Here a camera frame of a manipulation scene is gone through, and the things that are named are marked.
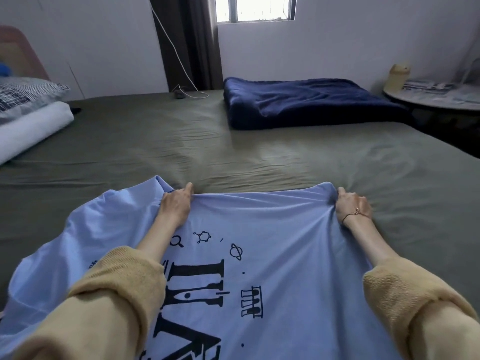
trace patterned pillow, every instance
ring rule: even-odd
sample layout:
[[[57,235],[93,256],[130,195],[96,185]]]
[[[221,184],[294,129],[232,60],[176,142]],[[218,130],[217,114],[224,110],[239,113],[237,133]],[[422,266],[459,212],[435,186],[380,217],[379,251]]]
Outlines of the patterned pillow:
[[[0,120],[16,119],[59,101],[69,90],[44,79],[0,77]]]

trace navy blue blanket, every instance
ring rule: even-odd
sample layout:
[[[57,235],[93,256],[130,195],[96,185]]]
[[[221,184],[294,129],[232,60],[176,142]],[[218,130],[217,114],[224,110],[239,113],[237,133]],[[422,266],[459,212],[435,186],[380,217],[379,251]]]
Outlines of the navy blue blanket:
[[[228,121],[238,130],[396,121],[413,125],[408,110],[347,79],[224,81]]]

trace person's right hand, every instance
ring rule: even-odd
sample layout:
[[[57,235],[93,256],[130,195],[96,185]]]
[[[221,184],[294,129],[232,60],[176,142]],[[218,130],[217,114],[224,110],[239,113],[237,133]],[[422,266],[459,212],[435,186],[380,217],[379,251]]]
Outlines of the person's right hand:
[[[360,214],[353,215],[352,213],[354,213],[357,208],[360,209]],[[339,223],[343,222],[347,227],[352,219],[358,217],[365,216],[372,219],[372,207],[368,200],[365,197],[359,196],[357,193],[346,192],[343,187],[338,188],[338,200],[336,201],[335,211]]]
[[[164,217],[175,225],[182,226],[187,221],[190,213],[190,202],[194,194],[194,185],[187,183],[185,188],[177,189],[171,193],[164,193],[158,217]]]

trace dark curtain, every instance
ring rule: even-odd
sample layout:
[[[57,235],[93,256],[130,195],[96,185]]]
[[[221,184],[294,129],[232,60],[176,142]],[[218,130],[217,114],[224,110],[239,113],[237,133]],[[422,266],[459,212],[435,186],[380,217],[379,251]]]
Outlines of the dark curtain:
[[[199,90],[223,88],[215,0],[150,0],[175,45],[185,71]],[[156,17],[158,41],[168,86],[194,90]]]

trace bracelet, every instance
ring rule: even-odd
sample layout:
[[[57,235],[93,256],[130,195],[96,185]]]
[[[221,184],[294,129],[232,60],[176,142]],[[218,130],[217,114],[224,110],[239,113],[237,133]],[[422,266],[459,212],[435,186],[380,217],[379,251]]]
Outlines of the bracelet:
[[[362,216],[365,216],[366,218],[368,217],[366,214],[360,212],[360,208],[357,208],[357,209],[355,210],[355,212],[349,213],[349,214],[347,214],[347,215],[343,218],[343,220],[342,220],[342,225],[343,225],[343,222],[345,221],[345,219],[346,219],[348,216],[350,216],[350,215],[354,215],[354,216],[362,215]]]

